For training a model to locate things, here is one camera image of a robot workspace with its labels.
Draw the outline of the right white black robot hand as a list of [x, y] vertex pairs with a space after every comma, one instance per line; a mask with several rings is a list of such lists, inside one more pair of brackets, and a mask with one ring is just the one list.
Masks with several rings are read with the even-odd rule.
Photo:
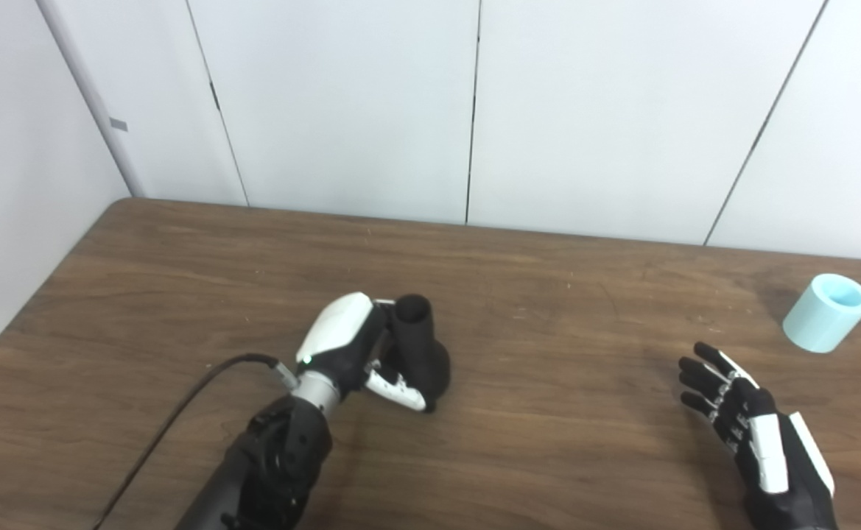
[[837, 529], [834, 477], [801, 413], [780, 412], [769, 389], [704, 342], [679, 359], [682, 404], [709, 422], [734, 457], [756, 529]]

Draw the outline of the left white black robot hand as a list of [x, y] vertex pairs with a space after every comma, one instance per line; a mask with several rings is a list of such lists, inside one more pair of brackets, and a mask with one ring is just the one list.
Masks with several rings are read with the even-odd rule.
[[313, 405], [325, 418], [351, 392], [363, 389], [407, 409], [430, 412], [423, 393], [380, 358], [393, 343], [394, 305], [392, 300], [372, 299], [362, 292], [328, 304], [296, 353], [298, 385], [291, 395]]

